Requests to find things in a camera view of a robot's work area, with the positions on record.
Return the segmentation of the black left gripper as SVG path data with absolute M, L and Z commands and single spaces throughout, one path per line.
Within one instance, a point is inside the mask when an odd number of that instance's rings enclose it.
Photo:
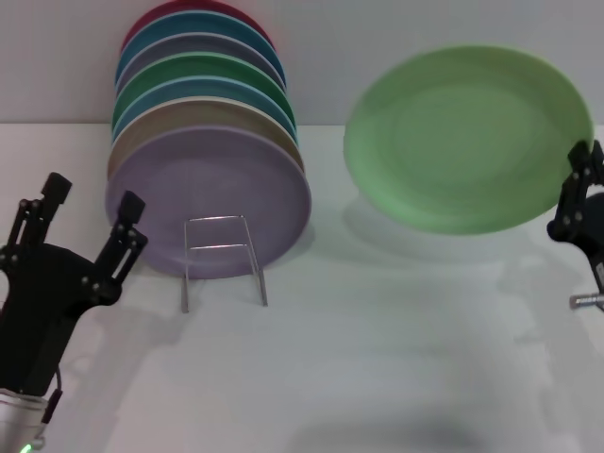
M 17 394 L 46 394 L 84 312 L 115 304 L 147 237 L 135 228 L 145 203 L 131 191 L 121 199 L 109 238 L 94 263 L 44 242 L 72 183 L 52 172 L 42 199 L 22 199 L 1 257 L 8 262 L 8 298 L 1 309 L 1 387 Z

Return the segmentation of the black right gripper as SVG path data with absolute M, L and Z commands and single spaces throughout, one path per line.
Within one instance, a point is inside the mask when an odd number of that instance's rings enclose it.
M 587 197 L 593 184 L 604 184 L 604 154 L 598 140 L 592 152 L 586 142 L 577 143 L 569 152 L 571 172 L 562 184 L 554 218 L 547 233 L 555 242 L 573 244 L 587 258 L 599 292 L 603 293 L 603 193 Z

